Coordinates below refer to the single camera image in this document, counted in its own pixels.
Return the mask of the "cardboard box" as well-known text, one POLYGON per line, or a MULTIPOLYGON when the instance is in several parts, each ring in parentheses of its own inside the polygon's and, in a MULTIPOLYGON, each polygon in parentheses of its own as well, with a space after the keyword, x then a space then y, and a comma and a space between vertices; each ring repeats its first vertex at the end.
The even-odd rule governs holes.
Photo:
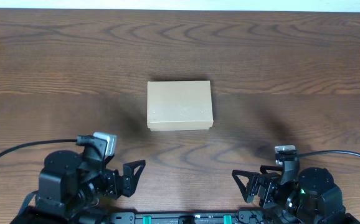
POLYGON ((147 126, 151 131, 210 129, 214 124, 211 82, 148 82, 147 126))

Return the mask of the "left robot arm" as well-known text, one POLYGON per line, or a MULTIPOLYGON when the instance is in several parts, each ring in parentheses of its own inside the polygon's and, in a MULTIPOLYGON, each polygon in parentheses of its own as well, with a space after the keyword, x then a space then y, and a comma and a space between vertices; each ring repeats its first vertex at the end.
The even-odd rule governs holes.
POLYGON ((104 149, 87 146, 81 154, 49 154, 39 175, 35 204, 25 200, 13 223, 111 223, 111 214, 96 207, 100 197, 114 200, 135 193, 144 160, 123 165, 123 174, 106 165, 104 149))

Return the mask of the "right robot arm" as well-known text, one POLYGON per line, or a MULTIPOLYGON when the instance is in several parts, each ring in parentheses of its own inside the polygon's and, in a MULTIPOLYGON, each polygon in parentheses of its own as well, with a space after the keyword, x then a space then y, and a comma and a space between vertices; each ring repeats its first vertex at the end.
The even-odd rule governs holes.
POLYGON ((261 166, 259 172, 233 170, 246 203, 259 198, 261 208, 241 223, 360 224, 343 205, 343 193, 327 169, 261 166))

